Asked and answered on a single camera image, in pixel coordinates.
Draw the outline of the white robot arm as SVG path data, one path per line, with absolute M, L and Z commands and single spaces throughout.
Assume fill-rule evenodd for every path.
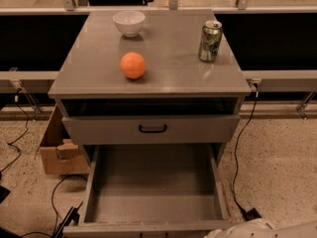
M 257 218 L 210 231 L 203 238 L 317 238 L 317 221 L 277 229 L 270 221 Z

